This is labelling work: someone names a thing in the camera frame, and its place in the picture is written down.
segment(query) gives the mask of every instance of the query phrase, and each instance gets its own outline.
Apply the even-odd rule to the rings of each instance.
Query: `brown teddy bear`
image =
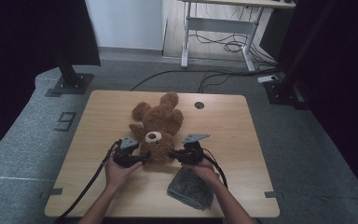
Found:
[[[139,121],[130,129],[140,141],[141,155],[150,155],[147,161],[155,164],[172,162],[168,152],[174,149],[173,136],[183,123],[182,111],[174,109],[179,103],[176,92],[168,92],[160,98],[159,105],[152,107],[141,102],[132,110],[132,117]]]

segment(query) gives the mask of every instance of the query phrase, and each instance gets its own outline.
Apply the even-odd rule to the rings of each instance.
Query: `wooden tabletop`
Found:
[[[62,194],[51,195],[45,212],[58,217],[73,203],[95,174],[112,144],[136,123],[131,111],[142,101],[157,105],[163,92],[94,91],[68,150],[54,185]],[[189,133],[208,133],[200,141],[212,151],[226,174],[229,190],[252,217],[276,217],[280,210],[275,198],[266,198],[273,191],[269,172],[257,140],[248,105],[240,95],[178,93],[185,120],[174,137],[176,149]],[[197,109],[196,102],[204,107]],[[200,211],[167,195],[167,188],[180,169],[175,161],[169,165],[144,165],[132,173],[107,212],[108,217],[222,217],[214,198],[212,209]],[[68,217],[82,217],[104,187],[104,171]]]
[[[235,5],[235,6],[247,6],[247,7],[273,7],[273,8],[294,8],[296,4],[285,3],[283,0],[277,2],[272,0],[180,0],[182,2],[190,3],[208,3],[208,4],[220,4],[220,5]]]

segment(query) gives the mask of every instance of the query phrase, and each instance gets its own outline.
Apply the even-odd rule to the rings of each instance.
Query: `gray cloth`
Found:
[[[191,169],[181,168],[167,189],[168,195],[199,210],[211,208],[213,190]]]

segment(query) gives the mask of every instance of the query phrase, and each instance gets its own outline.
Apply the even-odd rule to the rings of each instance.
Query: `human hand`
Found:
[[[185,163],[181,163],[181,165],[185,168],[192,169],[197,176],[199,176],[203,181],[207,184],[211,183],[211,181],[219,179],[214,172],[213,165],[207,161],[205,158],[197,165],[189,165]]]
[[[113,158],[107,160],[104,166],[106,176],[106,187],[108,189],[119,189],[126,183],[130,174],[141,167],[143,164],[141,161],[133,164],[132,167],[123,168],[113,161]]]

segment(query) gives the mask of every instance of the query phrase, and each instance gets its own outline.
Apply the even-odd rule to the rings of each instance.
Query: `desk leg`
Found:
[[[191,3],[187,3],[187,14],[186,14],[186,23],[185,23],[185,42],[182,46],[182,68],[187,68],[187,59],[188,59],[188,23],[190,22],[190,9]]]
[[[248,66],[248,70],[249,72],[254,72],[255,71],[255,67],[254,67],[254,64],[252,62],[252,55],[251,53],[249,52],[251,46],[252,46],[252,43],[255,39],[255,32],[257,31],[257,27],[258,27],[258,23],[260,22],[260,18],[261,18],[261,14],[263,14],[263,7],[261,7],[258,11],[258,14],[257,14],[257,18],[255,19],[254,21],[254,25],[252,27],[252,31],[250,33],[250,35],[248,36],[248,39],[246,41],[246,46],[245,48],[242,49],[242,54],[243,54],[243,57],[245,58],[245,61],[246,61],[246,65]]]

